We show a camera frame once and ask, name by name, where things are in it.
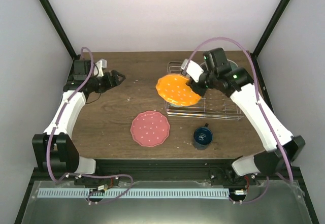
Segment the orange polka dot plate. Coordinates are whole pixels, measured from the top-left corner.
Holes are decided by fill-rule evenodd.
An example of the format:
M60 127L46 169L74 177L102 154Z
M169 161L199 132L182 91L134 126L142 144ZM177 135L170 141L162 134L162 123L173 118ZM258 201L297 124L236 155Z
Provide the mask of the orange polka dot plate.
M188 107L197 104L201 96L194 93L186 85L189 78L180 74L167 74L158 79L155 86L157 93L166 102L173 103L182 107Z

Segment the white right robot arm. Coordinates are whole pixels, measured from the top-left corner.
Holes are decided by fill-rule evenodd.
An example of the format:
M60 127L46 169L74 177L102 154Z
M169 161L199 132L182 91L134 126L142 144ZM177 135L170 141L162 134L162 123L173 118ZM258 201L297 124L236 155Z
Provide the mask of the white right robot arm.
M203 56L202 66L188 59L182 63L182 73L190 77L187 86L200 96L208 89L217 89L230 98L256 130L264 147L260 153L236 159L225 173L227 182L236 185L244 175L270 176L290 167L305 146L303 137L294 136L277 119L261 98L257 83L245 68L233 69L222 48L206 51Z

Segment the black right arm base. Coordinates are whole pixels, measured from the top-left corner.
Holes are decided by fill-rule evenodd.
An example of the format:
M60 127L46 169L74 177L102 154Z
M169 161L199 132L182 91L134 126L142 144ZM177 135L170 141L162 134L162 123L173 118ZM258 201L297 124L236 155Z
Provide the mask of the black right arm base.
M209 170L212 183L223 186L255 186L257 182L248 176L238 176L230 167L213 167Z

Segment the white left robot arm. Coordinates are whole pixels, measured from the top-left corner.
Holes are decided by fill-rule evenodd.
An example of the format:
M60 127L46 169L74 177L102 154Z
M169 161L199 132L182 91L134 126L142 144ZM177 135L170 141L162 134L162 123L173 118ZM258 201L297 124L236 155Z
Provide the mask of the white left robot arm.
M107 72L106 67L104 59L96 63L81 59L73 61L54 118L42 134L36 134L32 139L40 171L86 174L86 180L92 185L103 181L104 173L96 168L96 161L80 156L72 141L72 132L91 93L103 94L125 80L125 75L116 70Z

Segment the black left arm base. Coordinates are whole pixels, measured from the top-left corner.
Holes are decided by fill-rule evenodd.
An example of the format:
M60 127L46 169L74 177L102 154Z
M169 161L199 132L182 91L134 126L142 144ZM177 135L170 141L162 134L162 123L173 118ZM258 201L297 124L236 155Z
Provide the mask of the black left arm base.
M100 185L116 186L119 183L118 177L103 177L85 174L71 174L75 177L75 185L83 185L85 187L98 187Z

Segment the pink polka dot plate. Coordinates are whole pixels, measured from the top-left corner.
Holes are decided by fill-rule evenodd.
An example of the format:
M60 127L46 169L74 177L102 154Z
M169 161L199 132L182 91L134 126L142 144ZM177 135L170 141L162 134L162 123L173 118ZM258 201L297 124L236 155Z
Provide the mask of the pink polka dot plate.
M170 134L167 118L157 111L139 113L132 121L131 136L143 147L161 145Z

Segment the light green ceramic bowl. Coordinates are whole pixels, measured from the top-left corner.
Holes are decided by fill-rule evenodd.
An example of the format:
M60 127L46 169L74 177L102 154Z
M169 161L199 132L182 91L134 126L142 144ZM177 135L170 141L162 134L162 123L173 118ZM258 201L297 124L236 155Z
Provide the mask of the light green ceramic bowl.
M181 106L179 106L179 105L175 105L175 104L173 104L173 103L169 103L169 105L170 105L171 107L176 107L176 108L181 107Z

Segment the wire dish rack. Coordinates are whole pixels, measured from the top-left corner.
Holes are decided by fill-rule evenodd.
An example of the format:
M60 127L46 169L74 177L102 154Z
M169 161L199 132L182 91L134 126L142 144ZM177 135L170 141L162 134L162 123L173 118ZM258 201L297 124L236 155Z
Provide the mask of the wire dish rack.
M176 106L165 102L169 116L238 121L244 117L241 109L218 90L208 90L199 102L192 106Z

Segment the dark blue mug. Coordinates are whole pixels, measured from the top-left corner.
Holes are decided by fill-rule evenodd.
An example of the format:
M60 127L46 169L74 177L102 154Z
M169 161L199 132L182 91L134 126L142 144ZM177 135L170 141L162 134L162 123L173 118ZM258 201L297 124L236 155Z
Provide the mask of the dark blue mug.
M209 129L209 124L195 129L193 133L193 146L197 150L205 150L213 142L214 135Z

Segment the red and teal plate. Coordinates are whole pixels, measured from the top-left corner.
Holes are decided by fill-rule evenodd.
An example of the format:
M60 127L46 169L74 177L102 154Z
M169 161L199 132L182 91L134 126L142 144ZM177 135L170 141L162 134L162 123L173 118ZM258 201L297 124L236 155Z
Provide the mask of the red and teal plate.
M232 61L232 60L230 60L230 59L228 59L228 62L230 63L232 70L235 70L235 69L237 69L237 68L239 67L239 66L238 66L234 61ZM207 71L207 70L208 70L208 69L207 69L207 65L206 65L204 62L200 64L200 67L201 67L204 71Z

